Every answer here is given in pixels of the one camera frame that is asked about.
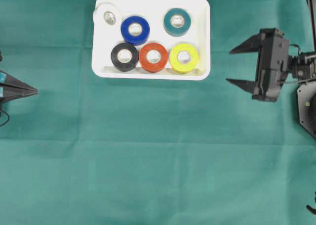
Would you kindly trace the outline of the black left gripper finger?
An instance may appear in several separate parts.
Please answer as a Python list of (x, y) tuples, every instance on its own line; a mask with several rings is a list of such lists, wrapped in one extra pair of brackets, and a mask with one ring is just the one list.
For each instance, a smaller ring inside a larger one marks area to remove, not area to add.
[(13, 77), (12, 75), (8, 74), (3, 70), (0, 71), (0, 85), (30, 91), (37, 91), (36, 88), (28, 85), (25, 82), (18, 80), (17, 78)]
[(0, 100), (12, 101), (19, 98), (25, 98), (37, 94), (37, 90), (27, 90), (20, 88), (1, 88)]

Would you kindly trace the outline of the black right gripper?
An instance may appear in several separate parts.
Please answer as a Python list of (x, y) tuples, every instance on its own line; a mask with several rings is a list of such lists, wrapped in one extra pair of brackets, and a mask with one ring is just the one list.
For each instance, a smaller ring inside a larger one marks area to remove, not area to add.
[(288, 76), (289, 40), (279, 29), (261, 29), (229, 54), (258, 52), (255, 82), (226, 78), (258, 101), (276, 102)]

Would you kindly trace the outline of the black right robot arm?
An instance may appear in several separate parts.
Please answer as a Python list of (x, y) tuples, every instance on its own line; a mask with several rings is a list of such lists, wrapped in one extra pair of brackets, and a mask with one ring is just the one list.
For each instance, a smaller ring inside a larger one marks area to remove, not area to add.
[(229, 53), (258, 53), (254, 81), (228, 79), (227, 81), (251, 94), (252, 99), (276, 102), (289, 74), (298, 84), (297, 101), (300, 125), (316, 136), (316, 53), (298, 51), (289, 55), (292, 44), (279, 29), (260, 29)]

